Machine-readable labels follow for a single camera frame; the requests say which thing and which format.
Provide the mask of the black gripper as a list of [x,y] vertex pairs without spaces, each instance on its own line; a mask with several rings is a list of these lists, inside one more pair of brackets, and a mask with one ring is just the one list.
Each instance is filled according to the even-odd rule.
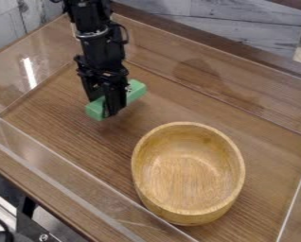
[[75,37],[82,44],[82,54],[75,57],[78,74],[89,101],[105,96],[105,117],[117,115],[127,106],[125,30],[118,23],[77,25]]

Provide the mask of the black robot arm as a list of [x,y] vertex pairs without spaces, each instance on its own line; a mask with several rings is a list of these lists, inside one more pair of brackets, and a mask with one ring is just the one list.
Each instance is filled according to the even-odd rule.
[[118,114],[127,106],[127,75],[123,65],[126,58],[121,24],[111,20],[110,0],[50,0],[62,2],[75,37],[82,45],[82,54],[74,60],[78,76],[90,103],[99,102],[101,117]]

